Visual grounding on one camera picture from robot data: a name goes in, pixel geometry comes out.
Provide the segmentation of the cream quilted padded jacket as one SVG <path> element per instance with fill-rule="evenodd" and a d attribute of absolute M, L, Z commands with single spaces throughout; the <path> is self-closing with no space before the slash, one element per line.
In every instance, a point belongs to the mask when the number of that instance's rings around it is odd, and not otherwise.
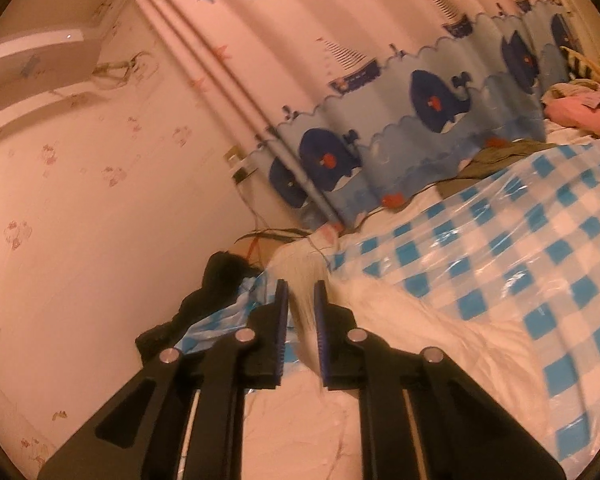
<path fill-rule="evenodd" d="M 547 398 L 513 323 L 465 322 L 308 243 L 266 268 L 290 289 L 299 358 L 247 403 L 250 479 L 560 479 Z"/>

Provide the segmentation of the pink clothes pile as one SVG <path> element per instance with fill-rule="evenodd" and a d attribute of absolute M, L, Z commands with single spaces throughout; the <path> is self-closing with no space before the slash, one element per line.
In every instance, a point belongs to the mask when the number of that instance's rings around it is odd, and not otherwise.
<path fill-rule="evenodd" d="M 554 124 L 600 136 L 600 82 L 576 79 L 553 84 L 541 102 L 545 117 Z"/>

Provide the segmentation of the blue white checkered bed cover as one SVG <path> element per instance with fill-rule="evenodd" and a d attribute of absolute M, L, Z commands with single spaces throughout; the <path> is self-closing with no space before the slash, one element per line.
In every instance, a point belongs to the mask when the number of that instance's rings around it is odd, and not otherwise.
<path fill-rule="evenodd" d="M 600 452 L 600 140 L 533 154 L 445 200 L 423 192 L 365 231 L 283 246 L 237 298 L 189 327 L 194 353 L 245 325 L 284 280 L 285 364 L 314 392 L 313 287 L 393 347 L 436 344 L 577 478 Z"/>

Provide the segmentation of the olive green cloth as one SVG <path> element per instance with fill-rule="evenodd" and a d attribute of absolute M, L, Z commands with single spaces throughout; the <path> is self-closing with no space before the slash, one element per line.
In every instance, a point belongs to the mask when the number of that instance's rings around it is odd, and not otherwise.
<path fill-rule="evenodd" d="M 441 198 L 448 198 L 493 176 L 515 162 L 550 148 L 556 148 L 556 144 L 532 139 L 513 142 L 490 140 L 486 147 L 478 151 L 471 160 L 460 164 L 460 170 L 455 177 L 438 181 L 436 190 Z"/>

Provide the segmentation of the blue whale print curtain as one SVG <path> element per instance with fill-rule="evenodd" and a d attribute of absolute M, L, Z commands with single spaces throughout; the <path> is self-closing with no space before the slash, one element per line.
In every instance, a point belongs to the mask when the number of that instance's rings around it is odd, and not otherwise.
<path fill-rule="evenodd" d="M 491 141 L 544 141 L 580 0 L 135 0 L 309 226 L 352 229 Z"/>

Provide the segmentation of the white air conditioner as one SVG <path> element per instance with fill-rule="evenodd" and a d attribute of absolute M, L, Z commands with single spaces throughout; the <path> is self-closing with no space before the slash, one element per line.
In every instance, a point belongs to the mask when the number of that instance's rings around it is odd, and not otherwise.
<path fill-rule="evenodd" d="M 100 50 L 102 40 L 79 28 L 51 29 L 0 42 L 0 111 L 90 79 Z"/>

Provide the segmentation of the striped yellow black item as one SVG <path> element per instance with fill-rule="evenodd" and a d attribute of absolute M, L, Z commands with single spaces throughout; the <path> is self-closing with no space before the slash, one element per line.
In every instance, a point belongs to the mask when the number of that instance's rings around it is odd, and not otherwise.
<path fill-rule="evenodd" d="M 571 79 L 589 79 L 600 82 L 600 65 L 570 48 L 560 47 L 559 50 L 566 61 Z"/>

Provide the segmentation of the black clothes by wall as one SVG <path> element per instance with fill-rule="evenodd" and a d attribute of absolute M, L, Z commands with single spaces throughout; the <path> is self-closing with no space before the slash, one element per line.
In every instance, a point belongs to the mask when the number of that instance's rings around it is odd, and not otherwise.
<path fill-rule="evenodd" d="M 204 268 L 200 287 L 182 300 L 170 321 L 136 337 L 135 347 L 142 364 L 146 365 L 165 348 L 173 347 L 194 323 L 234 304 L 242 281 L 260 272 L 260 268 L 242 256 L 231 252 L 213 254 Z"/>

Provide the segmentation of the wall power socket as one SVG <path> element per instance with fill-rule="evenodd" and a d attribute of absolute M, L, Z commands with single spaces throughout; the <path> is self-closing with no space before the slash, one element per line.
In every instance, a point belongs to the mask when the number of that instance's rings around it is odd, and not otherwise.
<path fill-rule="evenodd" d="M 257 171 L 257 167 L 254 166 L 252 160 L 237 144 L 233 145 L 224 154 L 224 159 L 236 185 L 241 184 Z"/>

